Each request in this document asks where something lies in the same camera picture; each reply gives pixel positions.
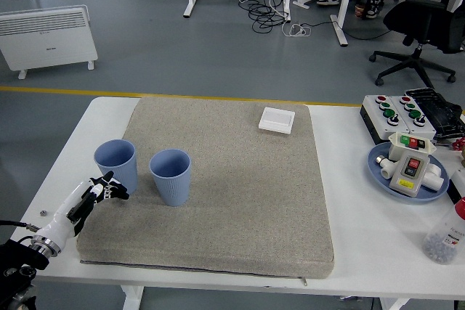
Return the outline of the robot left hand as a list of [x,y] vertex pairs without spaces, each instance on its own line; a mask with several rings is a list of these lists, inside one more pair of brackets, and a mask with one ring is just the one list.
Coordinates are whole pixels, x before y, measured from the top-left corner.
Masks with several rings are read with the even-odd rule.
[[96,204],[111,198],[127,200],[127,188],[113,175],[109,171],[104,176],[81,182],[58,208],[52,220],[37,231],[32,243],[49,246],[58,253],[64,249],[68,239],[79,234]]

